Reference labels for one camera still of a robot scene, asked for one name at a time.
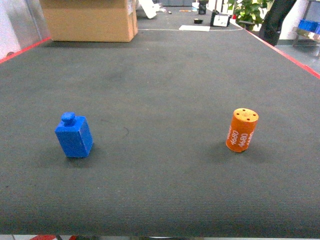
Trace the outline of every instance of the brown cardboard box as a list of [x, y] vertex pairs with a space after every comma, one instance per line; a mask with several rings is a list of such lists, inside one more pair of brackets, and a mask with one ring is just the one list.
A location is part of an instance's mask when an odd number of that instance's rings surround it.
[[138, 33], [134, 0], [40, 0], [54, 41], [130, 42]]

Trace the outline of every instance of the blue crate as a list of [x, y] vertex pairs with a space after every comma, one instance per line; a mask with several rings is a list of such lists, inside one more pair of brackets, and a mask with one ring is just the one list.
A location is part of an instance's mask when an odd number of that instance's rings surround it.
[[318, 27], [318, 23], [316, 21], [309, 21], [309, 32], [316, 32], [316, 29]]
[[318, 26], [315, 29], [316, 34], [320, 34], [320, 22], [318, 22]]
[[302, 30], [306, 30], [306, 20], [305, 19], [301, 19], [298, 28], [302, 29]]
[[311, 21], [309, 21], [309, 20], [306, 20], [305, 21], [305, 30], [306, 31], [310, 31], [311, 30], [311, 27], [312, 27], [312, 22]]

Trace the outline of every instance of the orange cylinder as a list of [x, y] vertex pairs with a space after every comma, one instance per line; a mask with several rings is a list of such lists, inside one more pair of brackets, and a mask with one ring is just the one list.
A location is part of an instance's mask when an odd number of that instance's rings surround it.
[[258, 114], [250, 109], [238, 108], [234, 110], [229, 133], [225, 141], [226, 146], [237, 153], [247, 150], [258, 119]]

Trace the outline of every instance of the printed number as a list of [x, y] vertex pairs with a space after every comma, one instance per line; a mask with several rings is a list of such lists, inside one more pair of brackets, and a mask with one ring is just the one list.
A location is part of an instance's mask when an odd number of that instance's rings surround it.
[[226, 138], [227, 140], [230, 138], [230, 134], [231, 134], [231, 125], [229, 127], [228, 137]]
[[248, 138], [248, 142], [246, 143], [248, 146], [250, 144], [250, 141], [252, 139], [252, 135], [254, 134], [254, 132], [250, 133], [249, 138]]
[[243, 146], [246, 144], [247, 137], [248, 137], [248, 134], [247, 134], [247, 133], [242, 133], [242, 134], [241, 134], [241, 136], [240, 136], [240, 142], [239, 142], [239, 144], [238, 144], [240, 147], [243, 147]]
[[236, 142], [238, 140], [238, 135], [239, 135], [239, 132], [237, 132], [236, 130], [232, 131], [232, 135], [231, 135], [231, 144], [232, 145], [236, 144]]

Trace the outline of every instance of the blue block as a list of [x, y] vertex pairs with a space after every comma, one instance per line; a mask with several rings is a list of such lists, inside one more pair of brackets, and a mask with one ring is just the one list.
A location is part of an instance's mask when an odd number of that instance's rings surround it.
[[76, 116], [74, 112], [65, 112], [54, 132], [68, 158], [89, 156], [94, 140], [85, 116]]

